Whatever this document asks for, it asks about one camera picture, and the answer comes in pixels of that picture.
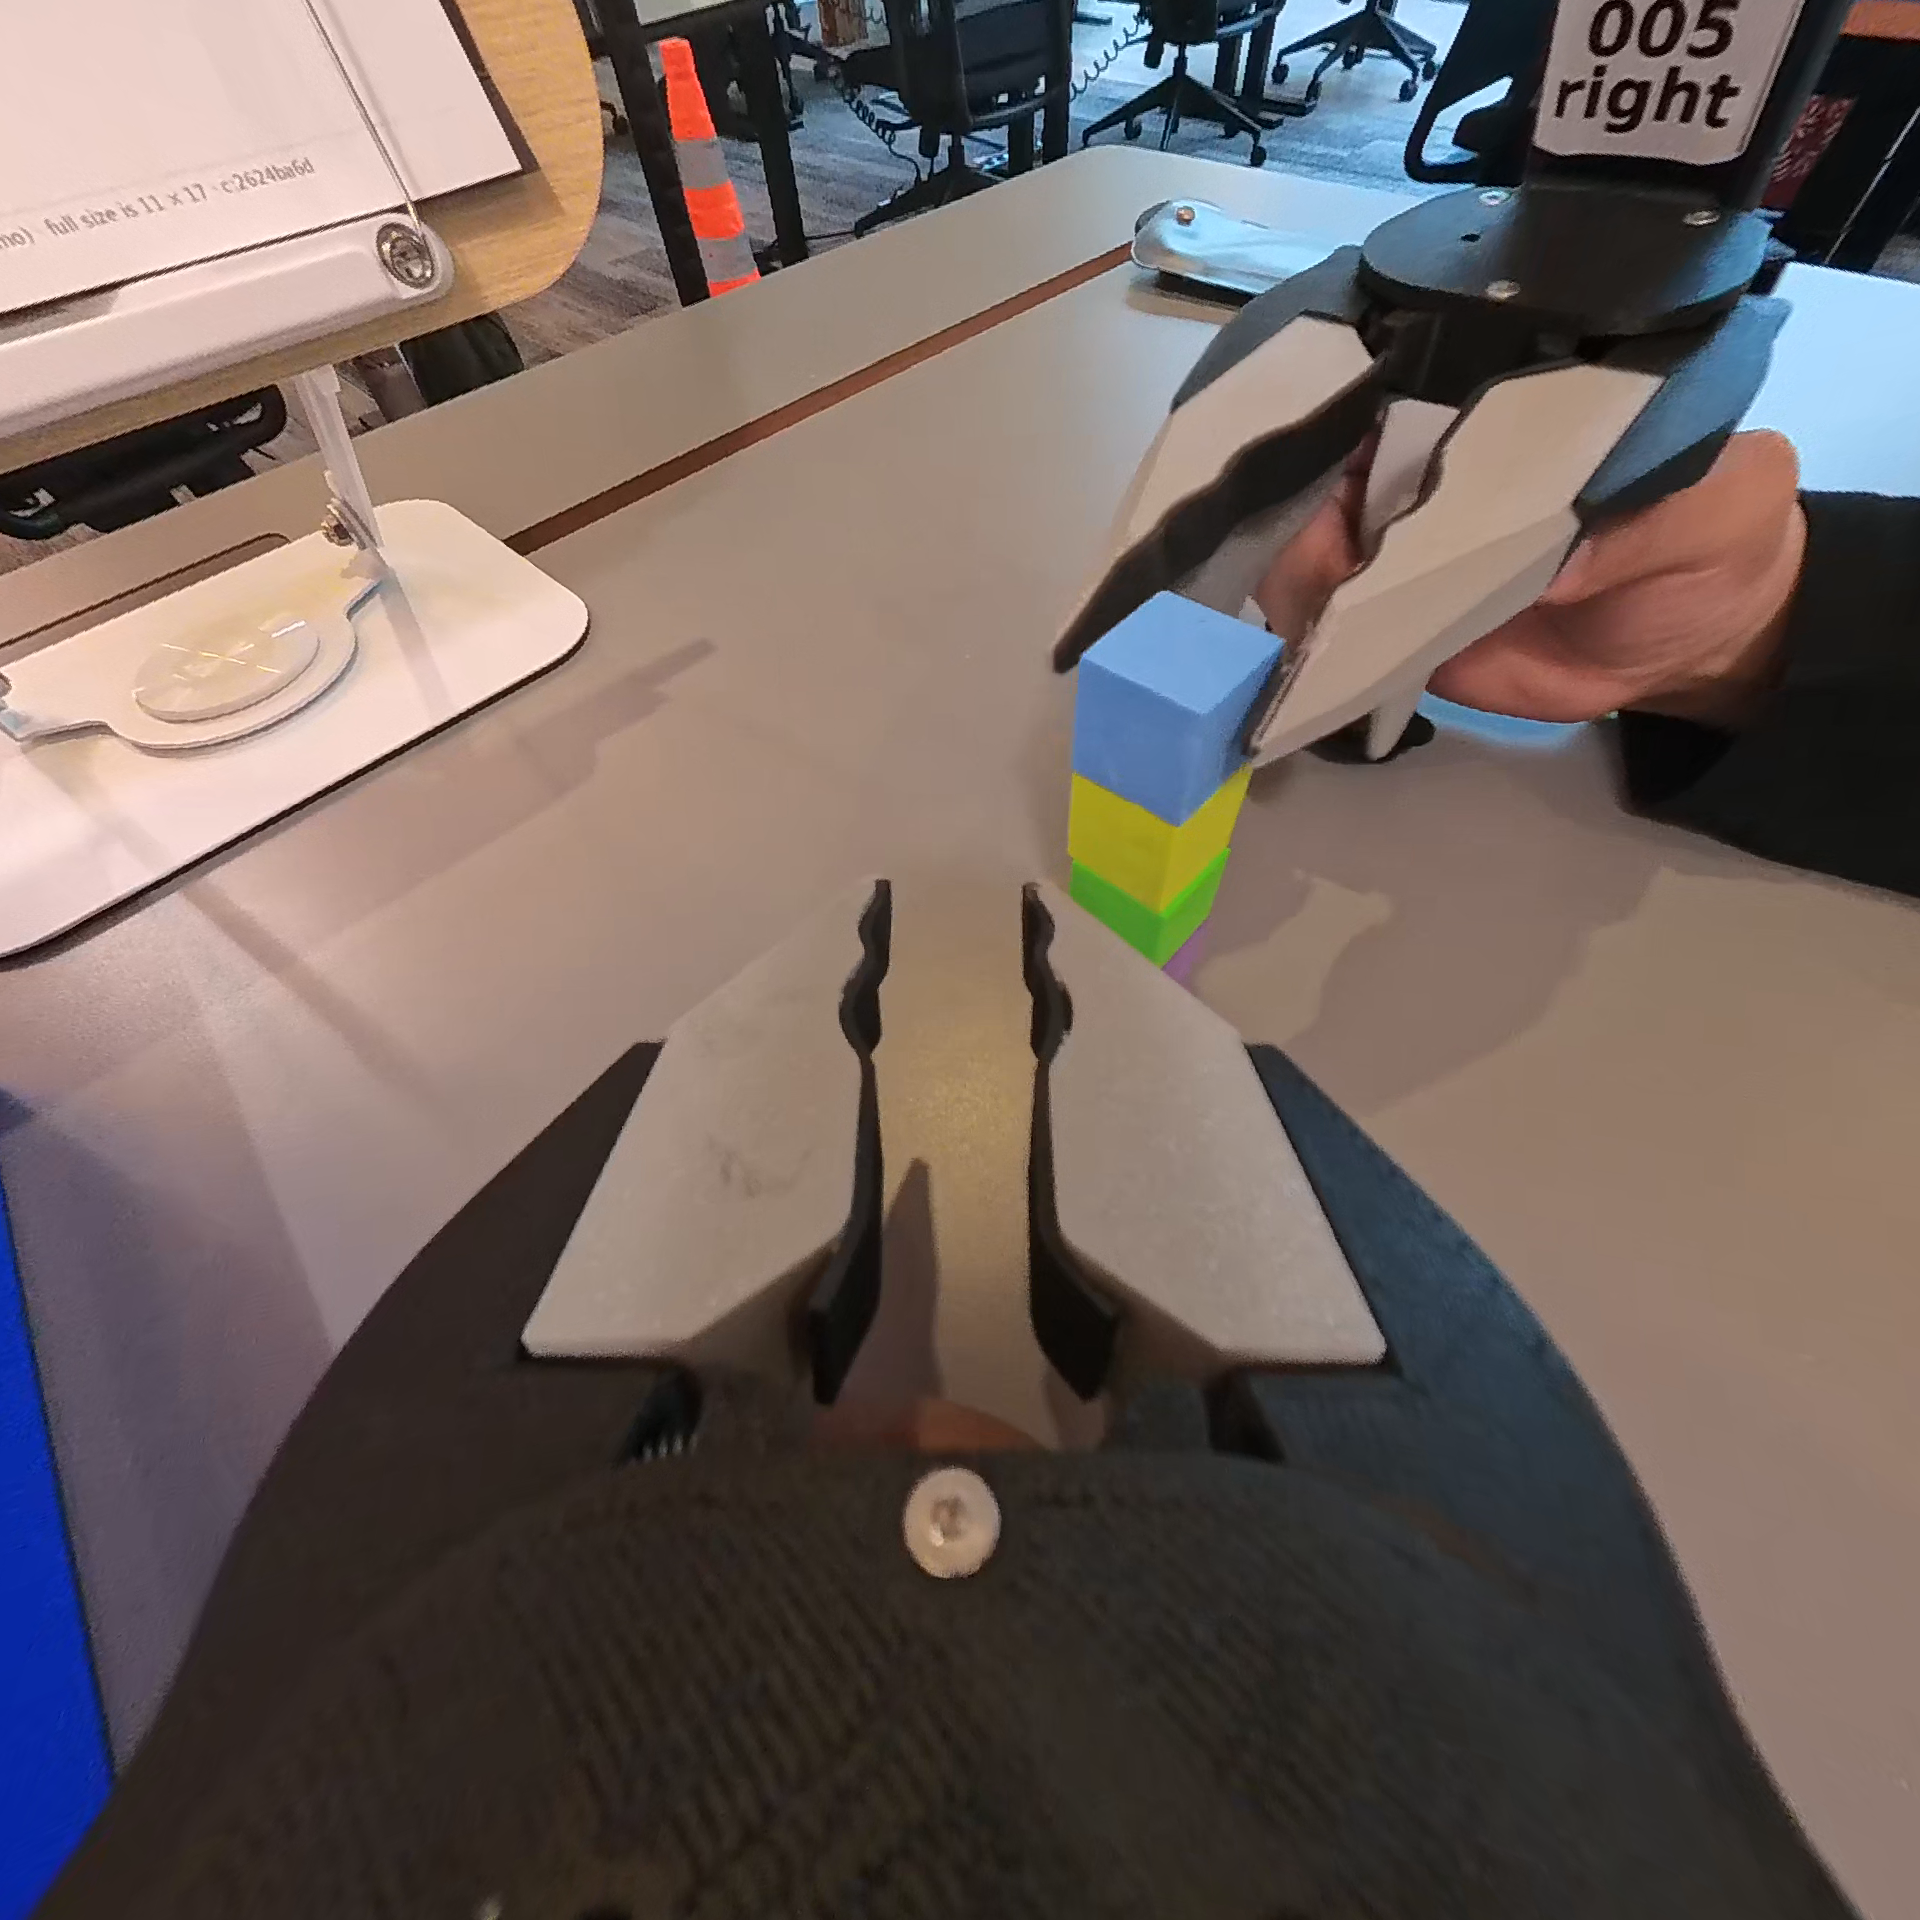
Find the black office chair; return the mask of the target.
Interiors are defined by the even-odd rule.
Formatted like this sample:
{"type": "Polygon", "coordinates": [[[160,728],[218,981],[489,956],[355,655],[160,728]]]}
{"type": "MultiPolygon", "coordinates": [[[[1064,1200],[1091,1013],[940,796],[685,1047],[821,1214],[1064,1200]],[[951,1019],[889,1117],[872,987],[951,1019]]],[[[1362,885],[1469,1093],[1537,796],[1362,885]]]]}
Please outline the black office chair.
{"type": "Polygon", "coordinates": [[[856,220],[853,238],[1067,156],[1067,3],[887,3],[883,23],[883,47],[841,58],[835,75],[889,150],[917,139],[920,172],[856,220]]]}
{"type": "Polygon", "coordinates": [[[1170,59],[1170,66],[1152,87],[1087,123],[1079,144],[1087,149],[1119,133],[1133,146],[1155,126],[1162,154],[1178,146],[1185,133],[1215,135],[1209,158],[1227,159],[1231,144],[1239,142],[1239,158],[1261,170],[1267,136],[1277,131],[1281,114],[1264,107],[1264,83],[1249,80],[1241,68],[1261,66],[1283,8],[1283,3],[1138,5],[1143,63],[1162,68],[1170,59]]]}
{"type": "Polygon", "coordinates": [[[1290,61],[1304,54],[1319,54],[1319,63],[1304,85],[1304,103],[1308,107],[1319,103],[1323,77],[1333,66],[1353,71],[1367,58],[1394,59],[1407,68],[1407,77],[1399,85],[1402,103],[1410,103],[1420,93],[1420,87],[1431,83],[1437,71],[1433,42],[1402,23],[1393,3],[1359,3],[1323,29],[1277,47],[1268,83],[1283,87],[1290,80],[1290,61]]]}

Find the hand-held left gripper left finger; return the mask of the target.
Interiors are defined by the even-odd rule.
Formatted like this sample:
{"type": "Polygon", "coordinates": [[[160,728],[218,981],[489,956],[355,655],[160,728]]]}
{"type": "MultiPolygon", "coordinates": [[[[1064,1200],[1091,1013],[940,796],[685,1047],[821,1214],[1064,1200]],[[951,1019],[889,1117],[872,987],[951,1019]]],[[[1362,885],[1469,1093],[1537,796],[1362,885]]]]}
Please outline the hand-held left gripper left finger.
{"type": "Polygon", "coordinates": [[[839,1399],[880,1302],[891,931],[889,880],[864,880],[667,1029],[522,1331],[530,1358],[839,1399]]]}

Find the orange traffic cone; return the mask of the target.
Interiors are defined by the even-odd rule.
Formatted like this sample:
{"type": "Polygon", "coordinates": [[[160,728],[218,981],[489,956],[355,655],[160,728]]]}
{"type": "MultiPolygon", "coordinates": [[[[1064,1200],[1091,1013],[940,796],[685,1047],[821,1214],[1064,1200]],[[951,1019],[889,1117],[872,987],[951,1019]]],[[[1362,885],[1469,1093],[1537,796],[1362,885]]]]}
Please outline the orange traffic cone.
{"type": "Polygon", "coordinates": [[[690,42],[684,36],[661,39],[658,59],[679,186],[704,271],[704,287],[708,296],[723,296],[759,278],[756,256],[690,42]]]}

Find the blue foam cube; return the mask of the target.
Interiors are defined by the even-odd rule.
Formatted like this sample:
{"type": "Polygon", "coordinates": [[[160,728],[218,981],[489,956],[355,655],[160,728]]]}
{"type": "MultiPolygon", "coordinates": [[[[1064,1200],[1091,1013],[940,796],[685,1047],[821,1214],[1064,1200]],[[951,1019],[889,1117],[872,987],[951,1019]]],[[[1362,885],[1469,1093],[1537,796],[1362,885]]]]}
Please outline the blue foam cube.
{"type": "Polygon", "coordinates": [[[1243,765],[1281,651],[1264,626],[1156,592],[1075,667],[1072,773],[1185,824],[1243,765]]]}

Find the yellow foam cube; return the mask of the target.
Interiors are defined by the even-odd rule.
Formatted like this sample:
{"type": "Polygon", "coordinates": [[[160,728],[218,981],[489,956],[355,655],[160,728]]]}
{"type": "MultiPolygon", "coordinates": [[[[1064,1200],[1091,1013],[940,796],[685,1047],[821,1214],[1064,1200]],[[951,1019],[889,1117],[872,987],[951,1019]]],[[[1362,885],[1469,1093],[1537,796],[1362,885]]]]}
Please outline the yellow foam cube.
{"type": "Polygon", "coordinates": [[[1087,775],[1072,775],[1072,880],[1097,880],[1152,915],[1170,911],[1200,878],[1225,861],[1249,784],[1251,773],[1239,768],[1187,818],[1172,822],[1087,775]]]}

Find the white document stand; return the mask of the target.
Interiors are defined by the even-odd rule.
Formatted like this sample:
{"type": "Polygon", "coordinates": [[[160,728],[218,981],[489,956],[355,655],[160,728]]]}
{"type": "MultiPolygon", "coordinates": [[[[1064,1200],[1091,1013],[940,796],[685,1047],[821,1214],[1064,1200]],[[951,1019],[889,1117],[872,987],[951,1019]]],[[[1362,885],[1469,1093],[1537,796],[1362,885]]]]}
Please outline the white document stand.
{"type": "Polygon", "coordinates": [[[4,467],[533,296],[602,183],[570,5],[4,5],[4,467]]]}

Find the person's right hand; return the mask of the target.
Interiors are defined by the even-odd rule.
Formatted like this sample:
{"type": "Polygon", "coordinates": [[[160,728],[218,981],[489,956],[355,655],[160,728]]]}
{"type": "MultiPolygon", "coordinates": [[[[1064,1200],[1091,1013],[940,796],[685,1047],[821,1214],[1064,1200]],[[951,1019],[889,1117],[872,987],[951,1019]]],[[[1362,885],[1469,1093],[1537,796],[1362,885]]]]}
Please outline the person's right hand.
{"type": "Polygon", "coordinates": [[[1524,723],[1650,714],[1739,731],[1781,677],[1808,554],[1800,469],[1787,437],[1736,434],[1701,483],[1585,538],[1428,692],[1524,723]]]}

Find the blue plastic bin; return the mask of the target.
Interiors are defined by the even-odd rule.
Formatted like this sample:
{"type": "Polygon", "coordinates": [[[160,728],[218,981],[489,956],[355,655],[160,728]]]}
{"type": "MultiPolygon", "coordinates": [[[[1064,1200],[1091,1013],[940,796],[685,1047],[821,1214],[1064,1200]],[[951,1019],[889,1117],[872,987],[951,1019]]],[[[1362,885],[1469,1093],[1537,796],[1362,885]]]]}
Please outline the blue plastic bin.
{"type": "Polygon", "coordinates": [[[28,1916],[113,1787],[32,1317],[2,1221],[2,1916],[28,1916]]]}

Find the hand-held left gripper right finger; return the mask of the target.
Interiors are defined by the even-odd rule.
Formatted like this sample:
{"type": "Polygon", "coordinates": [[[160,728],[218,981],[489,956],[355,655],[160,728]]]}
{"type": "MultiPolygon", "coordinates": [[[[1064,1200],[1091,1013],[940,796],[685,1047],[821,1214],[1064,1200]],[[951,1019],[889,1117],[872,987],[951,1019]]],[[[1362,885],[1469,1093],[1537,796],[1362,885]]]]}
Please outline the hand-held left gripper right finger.
{"type": "Polygon", "coordinates": [[[1234,1026],[1049,882],[1021,892],[1028,1312],[1082,1400],[1370,1370],[1386,1336],[1234,1026]]]}

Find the green foam cube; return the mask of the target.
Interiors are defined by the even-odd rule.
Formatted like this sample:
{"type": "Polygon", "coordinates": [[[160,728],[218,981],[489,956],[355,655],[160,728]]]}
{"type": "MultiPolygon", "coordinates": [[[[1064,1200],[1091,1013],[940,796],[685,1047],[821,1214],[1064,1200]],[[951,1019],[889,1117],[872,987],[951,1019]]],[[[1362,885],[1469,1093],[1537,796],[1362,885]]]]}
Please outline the green foam cube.
{"type": "Polygon", "coordinates": [[[1168,904],[1155,908],[1075,859],[1069,898],[1148,962],[1163,967],[1211,916],[1227,864],[1231,853],[1218,853],[1168,904]]]}

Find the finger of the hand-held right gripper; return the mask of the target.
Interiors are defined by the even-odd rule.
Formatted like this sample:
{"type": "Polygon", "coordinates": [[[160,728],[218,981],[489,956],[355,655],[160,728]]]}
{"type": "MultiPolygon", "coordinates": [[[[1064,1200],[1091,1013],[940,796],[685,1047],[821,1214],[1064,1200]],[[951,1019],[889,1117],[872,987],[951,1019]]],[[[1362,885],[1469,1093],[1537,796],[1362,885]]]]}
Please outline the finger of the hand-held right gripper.
{"type": "Polygon", "coordinates": [[[1355,326],[1296,318],[1179,400],[1120,495],[1107,554],[1053,643],[1053,667],[1162,592],[1236,618],[1321,509],[1386,405],[1355,326]]]}
{"type": "Polygon", "coordinates": [[[1573,364],[1477,398],[1437,444],[1427,494],[1313,623],[1284,634],[1249,760],[1281,760],[1361,720],[1364,754],[1386,756],[1433,674],[1548,589],[1578,541],[1578,495],[1660,384],[1573,364]]]}

